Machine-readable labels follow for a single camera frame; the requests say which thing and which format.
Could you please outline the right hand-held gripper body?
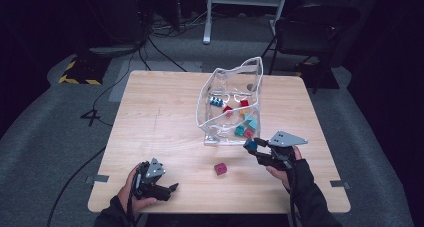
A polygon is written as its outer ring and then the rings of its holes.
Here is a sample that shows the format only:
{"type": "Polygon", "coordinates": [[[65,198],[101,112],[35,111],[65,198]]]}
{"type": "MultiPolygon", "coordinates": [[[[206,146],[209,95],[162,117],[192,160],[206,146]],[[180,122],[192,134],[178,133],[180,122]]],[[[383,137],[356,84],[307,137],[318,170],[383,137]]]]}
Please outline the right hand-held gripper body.
{"type": "Polygon", "coordinates": [[[271,149],[271,166],[277,170],[289,170],[293,168],[295,145],[307,144],[308,140],[293,134],[278,131],[268,141],[268,147],[271,149]]]}

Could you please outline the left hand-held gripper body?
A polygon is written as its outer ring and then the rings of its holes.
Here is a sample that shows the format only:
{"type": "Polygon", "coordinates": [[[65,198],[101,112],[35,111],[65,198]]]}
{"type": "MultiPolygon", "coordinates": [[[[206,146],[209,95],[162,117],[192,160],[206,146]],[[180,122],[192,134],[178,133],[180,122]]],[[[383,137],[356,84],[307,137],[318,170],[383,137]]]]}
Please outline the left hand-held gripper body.
{"type": "Polygon", "coordinates": [[[157,181],[165,174],[162,164],[153,158],[138,165],[132,183],[132,194],[137,198],[154,197],[157,192],[170,191],[169,187],[157,184],[157,181]]]}

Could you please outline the clear plastic zipper bag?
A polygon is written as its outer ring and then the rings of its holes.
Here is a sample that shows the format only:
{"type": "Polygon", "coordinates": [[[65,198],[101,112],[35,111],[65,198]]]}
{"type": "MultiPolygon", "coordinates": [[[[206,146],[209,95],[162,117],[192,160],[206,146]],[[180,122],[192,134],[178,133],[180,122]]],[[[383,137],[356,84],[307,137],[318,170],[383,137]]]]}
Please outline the clear plastic zipper bag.
{"type": "Polygon", "coordinates": [[[247,127],[244,116],[239,111],[247,109],[257,121],[257,130],[251,137],[259,137],[260,124],[260,89],[263,77],[261,57],[253,57],[233,69],[217,68],[205,82],[197,103],[197,126],[205,133],[206,145],[241,145],[248,138],[236,136],[235,128],[247,127]],[[209,103],[211,97],[221,98],[222,107],[209,103]],[[248,100],[249,106],[240,107],[241,100],[248,100]],[[233,108],[229,113],[222,113],[225,106],[233,108]]]}

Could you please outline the person's left hand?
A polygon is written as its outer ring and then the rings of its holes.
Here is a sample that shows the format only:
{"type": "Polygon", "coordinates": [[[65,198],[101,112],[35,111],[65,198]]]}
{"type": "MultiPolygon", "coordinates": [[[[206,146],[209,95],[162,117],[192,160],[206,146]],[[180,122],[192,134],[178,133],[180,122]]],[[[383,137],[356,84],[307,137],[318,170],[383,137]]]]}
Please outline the person's left hand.
{"type": "Polygon", "coordinates": [[[145,208],[152,206],[158,202],[156,198],[149,197],[138,200],[133,197],[129,199],[130,192],[132,188],[132,181],[135,176],[137,167],[134,167],[131,172],[128,174],[127,180],[124,186],[119,190],[117,197],[121,203],[121,206],[125,213],[127,213],[128,203],[131,203],[131,210],[133,214],[141,213],[145,208]]]}

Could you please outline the person's right hand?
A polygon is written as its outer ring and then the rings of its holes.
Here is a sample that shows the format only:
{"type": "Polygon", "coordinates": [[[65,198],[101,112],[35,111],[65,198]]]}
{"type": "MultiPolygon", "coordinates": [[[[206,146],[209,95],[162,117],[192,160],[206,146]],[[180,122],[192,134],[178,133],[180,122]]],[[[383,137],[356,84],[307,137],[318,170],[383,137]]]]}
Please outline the person's right hand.
{"type": "MultiPolygon", "coordinates": [[[[294,155],[295,155],[295,160],[300,160],[302,158],[302,155],[301,155],[301,153],[299,151],[299,148],[297,146],[294,146],[293,147],[293,151],[294,151],[294,155]]],[[[279,170],[275,169],[272,166],[267,166],[266,167],[266,170],[273,177],[279,179],[282,182],[283,186],[286,189],[288,189],[288,190],[291,189],[291,187],[290,187],[290,181],[289,181],[288,175],[287,175],[287,173],[285,171],[279,171],[279,170]]]]}

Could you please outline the grey tape strip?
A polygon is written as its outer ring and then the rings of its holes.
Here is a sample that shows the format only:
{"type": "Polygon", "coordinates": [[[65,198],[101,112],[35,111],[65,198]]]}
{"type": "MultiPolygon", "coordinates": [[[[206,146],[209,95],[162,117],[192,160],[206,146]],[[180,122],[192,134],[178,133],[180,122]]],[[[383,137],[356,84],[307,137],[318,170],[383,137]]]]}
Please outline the grey tape strip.
{"type": "Polygon", "coordinates": [[[95,175],[95,176],[87,176],[85,179],[85,183],[94,184],[95,182],[107,183],[109,176],[107,175],[95,175]]]}
{"type": "Polygon", "coordinates": [[[342,180],[331,180],[330,184],[332,187],[343,187],[346,190],[351,188],[348,182],[342,180]]]}

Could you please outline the dark base with yellow stripes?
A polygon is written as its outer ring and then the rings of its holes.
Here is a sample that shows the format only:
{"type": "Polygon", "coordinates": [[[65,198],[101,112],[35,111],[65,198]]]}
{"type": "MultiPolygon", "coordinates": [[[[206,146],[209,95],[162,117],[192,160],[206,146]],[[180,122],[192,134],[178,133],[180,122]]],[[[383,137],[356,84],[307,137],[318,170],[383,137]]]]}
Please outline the dark base with yellow stripes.
{"type": "Polygon", "coordinates": [[[296,74],[302,78],[307,88],[338,89],[339,84],[331,70],[321,73],[319,63],[298,63],[296,74]]]}

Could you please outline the black tape floor mark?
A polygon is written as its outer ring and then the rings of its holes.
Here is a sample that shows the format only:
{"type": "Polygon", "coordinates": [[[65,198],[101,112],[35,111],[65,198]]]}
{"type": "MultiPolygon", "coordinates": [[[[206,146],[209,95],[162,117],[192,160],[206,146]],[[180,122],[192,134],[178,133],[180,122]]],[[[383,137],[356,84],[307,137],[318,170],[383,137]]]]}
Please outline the black tape floor mark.
{"type": "Polygon", "coordinates": [[[91,127],[96,120],[99,120],[100,117],[97,115],[96,109],[91,109],[90,111],[82,114],[81,119],[86,119],[89,121],[88,126],[91,127]]]}

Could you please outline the black chair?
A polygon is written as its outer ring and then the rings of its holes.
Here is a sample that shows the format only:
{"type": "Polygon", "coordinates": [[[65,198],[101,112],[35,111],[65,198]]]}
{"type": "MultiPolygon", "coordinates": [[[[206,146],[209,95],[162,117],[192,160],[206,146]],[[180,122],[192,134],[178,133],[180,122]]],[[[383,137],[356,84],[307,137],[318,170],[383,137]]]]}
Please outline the black chair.
{"type": "Polygon", "coordinates": [[[278,53],[316,57],[321,73],[330,70],[329,62],[340,42],[340,35],[352,27],[361,13],[348,0],[303,0],[275,23],[273,39],[262,54],[272,51],[271,75],[278,53]]]}

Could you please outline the yellow black striped base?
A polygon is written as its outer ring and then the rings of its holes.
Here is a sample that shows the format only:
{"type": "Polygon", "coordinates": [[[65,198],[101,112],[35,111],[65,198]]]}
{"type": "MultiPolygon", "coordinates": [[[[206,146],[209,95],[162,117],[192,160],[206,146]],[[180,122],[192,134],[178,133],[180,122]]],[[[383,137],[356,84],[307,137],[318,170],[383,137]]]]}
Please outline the yellow black striped base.
{"type": "Polygon", "coordinates": [[[59,83],[102,85],[110,62],[110,58],[74,57],[60,77],[59,83]]]}

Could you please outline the dark equipment tower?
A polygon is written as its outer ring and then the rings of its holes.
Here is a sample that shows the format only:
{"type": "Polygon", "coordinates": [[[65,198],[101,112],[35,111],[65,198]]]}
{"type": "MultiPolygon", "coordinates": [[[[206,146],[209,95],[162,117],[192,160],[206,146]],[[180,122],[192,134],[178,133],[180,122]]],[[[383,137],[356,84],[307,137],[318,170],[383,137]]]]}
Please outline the dark equipment tower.
{"type": "Polygon", "coordinates": [[[106,46],[94,48],[95,54],[125,56],[145,44],[147,27],[140,17],[137,0],[94,0],[90,8],[107,41],[106,46]]]}

